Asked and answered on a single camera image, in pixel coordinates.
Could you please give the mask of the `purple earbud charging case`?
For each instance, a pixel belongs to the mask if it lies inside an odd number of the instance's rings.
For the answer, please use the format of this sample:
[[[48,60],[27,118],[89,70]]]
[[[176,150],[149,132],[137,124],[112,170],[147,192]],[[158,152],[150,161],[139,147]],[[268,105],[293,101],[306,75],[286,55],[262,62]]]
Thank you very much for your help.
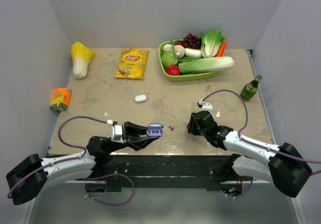
[[[146,135],[149,137],[161,137],[164,134],[164,126],[161,123],[151,123],[147,126]]]

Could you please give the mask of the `white earbud charging case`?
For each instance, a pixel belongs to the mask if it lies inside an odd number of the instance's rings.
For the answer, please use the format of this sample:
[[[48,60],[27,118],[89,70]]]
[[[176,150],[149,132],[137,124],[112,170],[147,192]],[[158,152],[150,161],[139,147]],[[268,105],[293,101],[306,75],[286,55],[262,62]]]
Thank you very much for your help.
[[[137,95],[137,96],[135,96],[134,101],[136,103],[146,102],[147,101],[147,96],[145,94]]]

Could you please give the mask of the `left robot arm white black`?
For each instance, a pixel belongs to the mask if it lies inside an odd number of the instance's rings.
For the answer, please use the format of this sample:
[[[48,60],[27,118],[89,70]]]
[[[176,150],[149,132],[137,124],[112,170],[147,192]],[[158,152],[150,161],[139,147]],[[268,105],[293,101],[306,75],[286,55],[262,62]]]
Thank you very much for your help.
[[[111,153],[124,148],[140,151],[164,134],[160,123],[144,127],[106,120],[104,124],[111,126],[111,137],[93,136],[86,147],[80,147],[79,153],[52,158],[40,158],[38,154],[26,157],[6,175],[7,198],[20,205],[60,183],[77,179],[98,180],[104,174]]]

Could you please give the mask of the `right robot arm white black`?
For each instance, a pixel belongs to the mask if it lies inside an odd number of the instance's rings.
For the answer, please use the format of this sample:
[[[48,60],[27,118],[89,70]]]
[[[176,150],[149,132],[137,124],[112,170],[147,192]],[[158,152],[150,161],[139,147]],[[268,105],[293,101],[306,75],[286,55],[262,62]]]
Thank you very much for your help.
[[[256,178],[295,198],[312,176],[312,169],[293,145],[246,139],[236,130],[218,125],[208,111],[192,113],[187,130],[189,134],[203,136],[215,148],[232,152],[222,166],[213,169],[222,182],[237,177]]]

